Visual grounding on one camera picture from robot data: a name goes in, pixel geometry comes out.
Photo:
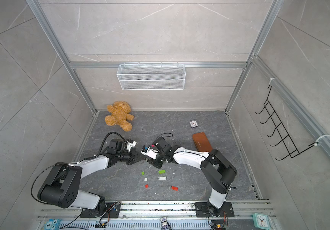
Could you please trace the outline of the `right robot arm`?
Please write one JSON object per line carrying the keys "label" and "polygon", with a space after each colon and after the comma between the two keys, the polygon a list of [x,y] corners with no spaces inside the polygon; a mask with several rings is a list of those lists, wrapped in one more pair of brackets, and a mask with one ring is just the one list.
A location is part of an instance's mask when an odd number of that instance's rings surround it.
{"label": "right robot arm", "polygon": [[210,186],[209,207],[220,210],[226,202],[237,169],[217,149],[209,152],[189,150],[181,146],[171,146],[164,137],[158,137],[152,144],[144,145],[141,154],[154,167],[160,169],[164,162],[188,165],[200,169]]}

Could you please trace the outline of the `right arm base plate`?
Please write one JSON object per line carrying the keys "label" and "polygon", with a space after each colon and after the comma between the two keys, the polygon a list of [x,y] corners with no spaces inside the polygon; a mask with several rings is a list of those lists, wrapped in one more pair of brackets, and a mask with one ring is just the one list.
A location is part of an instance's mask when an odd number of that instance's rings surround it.
{"label": "right arm base plate", "polygon": [[235,217],[234,208],[231,202],[224,202],[223,205],[218,209],[215,208],[210,202],[196,202],[194,204],[194,209],[196,211],[196,216],[201,217]]}

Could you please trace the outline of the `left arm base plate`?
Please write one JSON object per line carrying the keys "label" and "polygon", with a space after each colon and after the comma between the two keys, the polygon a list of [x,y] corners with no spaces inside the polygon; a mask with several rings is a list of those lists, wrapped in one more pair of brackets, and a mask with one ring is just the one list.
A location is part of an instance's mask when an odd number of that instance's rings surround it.
{"label": "left arm base plate", "polygon": [[108,202],[99,203],[95,209],[83,209],[80,215],[81,218],[117,218],[121,210],[122,203]]}

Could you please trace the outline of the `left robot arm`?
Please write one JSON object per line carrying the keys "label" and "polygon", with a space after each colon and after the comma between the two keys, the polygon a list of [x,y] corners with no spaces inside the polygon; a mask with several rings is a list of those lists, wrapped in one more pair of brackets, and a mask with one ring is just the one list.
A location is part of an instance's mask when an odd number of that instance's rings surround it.
{"label": "left robot arm", "polygon": [[80,182],[84,177],[95,172],[112,167],[117,162],[133,165],[145,159],[136,150],[136,141],[126,140],[117,132],[110,132],[102,141],[98,153],[86,157],[78,162],[58,162],[47,167],[43,172],[50,170],[41,185],[37,195],[32,198],[45,205],[54,205],[63,209],[69,207],[81,209],[102,209],[105,207],[105,198],[90,192],[80,190]]}

